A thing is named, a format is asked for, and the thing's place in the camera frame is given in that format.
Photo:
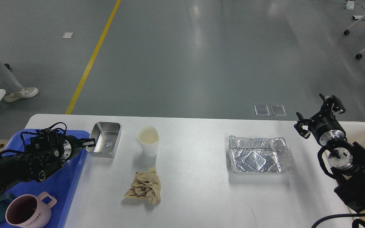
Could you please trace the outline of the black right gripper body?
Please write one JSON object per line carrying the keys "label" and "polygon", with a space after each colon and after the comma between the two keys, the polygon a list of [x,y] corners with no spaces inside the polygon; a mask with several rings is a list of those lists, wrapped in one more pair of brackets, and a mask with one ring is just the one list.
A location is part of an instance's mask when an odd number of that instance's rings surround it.
{"label": "black right gripper body", "polygon": [[333,111],[319,111],[313,115],[307,124],[306,139],[312,134],[320,146],[335,138],[347,141],[346,132],[337,121],[336,114],[337,112]]}

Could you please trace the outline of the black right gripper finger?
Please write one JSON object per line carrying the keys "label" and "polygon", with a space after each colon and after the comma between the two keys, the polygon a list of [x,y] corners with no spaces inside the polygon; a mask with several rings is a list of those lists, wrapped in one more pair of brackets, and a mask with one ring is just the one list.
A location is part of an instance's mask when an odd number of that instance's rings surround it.
{"label": "black right gripper finger", "polygon": [[298,121],[296,124],[294,124],[295,130],[301,137],[308,139],[311,135],[310,124],[312,123],[313,119],[304,118],[299,112],[296,112],[296,116],[298,117]]}
{"label": "black right gripper finger", "polygon": [[346,112],[344,105],[335,95],[325,96],[320,93],[319,96],[323,100],[323,105],[320,108],[322,116],[336,116]]}

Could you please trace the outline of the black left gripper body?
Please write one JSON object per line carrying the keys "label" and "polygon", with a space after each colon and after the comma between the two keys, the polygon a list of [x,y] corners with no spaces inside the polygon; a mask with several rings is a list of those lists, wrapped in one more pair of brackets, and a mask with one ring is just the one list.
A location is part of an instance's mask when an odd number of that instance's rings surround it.
{"label": "black left gripper body", "polygon": [[64,154],[63,157],[66,161],[78,156],[82,149],[82,143],[73,135],[66,135],[64,137]]}

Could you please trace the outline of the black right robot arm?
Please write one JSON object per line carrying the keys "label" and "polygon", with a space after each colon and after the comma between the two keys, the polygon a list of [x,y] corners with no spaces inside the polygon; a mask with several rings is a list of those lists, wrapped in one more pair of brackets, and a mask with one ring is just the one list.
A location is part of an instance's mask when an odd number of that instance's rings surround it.
{"label": "black right robot arm", "polygon": [[321,146],[317,153],[323,172],[336,180],[338,186],[334,192],[354,213],[335,214],[323,217],[312,227],[329,219],[355,217],[353,228],[365,227],[365,148],[357,142],[348,142],[346,131],[339,124],[336,115],[346,111],[336,96],[319,94],[323,100],[320,111],[311,118],[296,113],[298,121],[294,128],[300,136],[308,139],[313,135]]}

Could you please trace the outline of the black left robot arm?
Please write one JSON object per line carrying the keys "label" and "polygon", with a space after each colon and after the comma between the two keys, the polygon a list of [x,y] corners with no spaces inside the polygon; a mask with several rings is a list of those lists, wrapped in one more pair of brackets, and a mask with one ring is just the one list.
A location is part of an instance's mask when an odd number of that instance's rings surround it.
{"label": "black left robot arm", "polygon": [[66,129],[52,125],[19,134],[23,151],[0,152],[0,196],[22,182],[43,182],[78,156],[86,147],[96,146],[95,138],[76,138]]}

